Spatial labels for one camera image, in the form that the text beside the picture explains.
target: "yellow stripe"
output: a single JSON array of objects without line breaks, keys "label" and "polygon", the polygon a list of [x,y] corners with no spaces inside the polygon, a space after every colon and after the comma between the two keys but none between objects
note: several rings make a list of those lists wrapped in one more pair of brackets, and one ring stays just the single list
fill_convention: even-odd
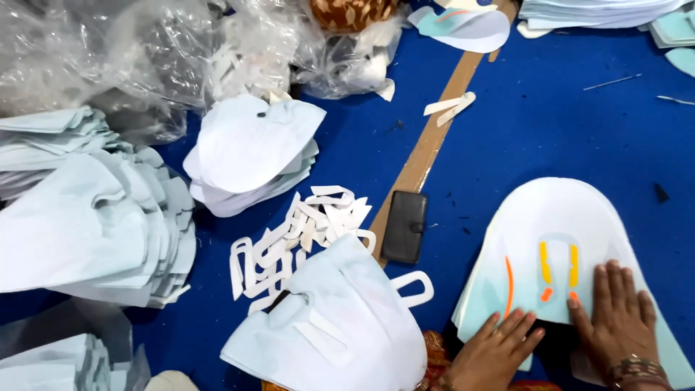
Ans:
[{"label": "yellow stripe", "polygon": [[573,244],[569,245],[569,262],[572,265],[569,270],[569,287],[574,288],[579,283],[579,249]]},{"label": "yellow stripe", "polygon": [[550,275],[550,266],[548,265],[548,251],[546,250],[546,242],[541,242],[539,250],[541,253],[541,272],[543,274],[543,279],[546,281],[546,284],[550,285],[553,283],[553,277]]}]

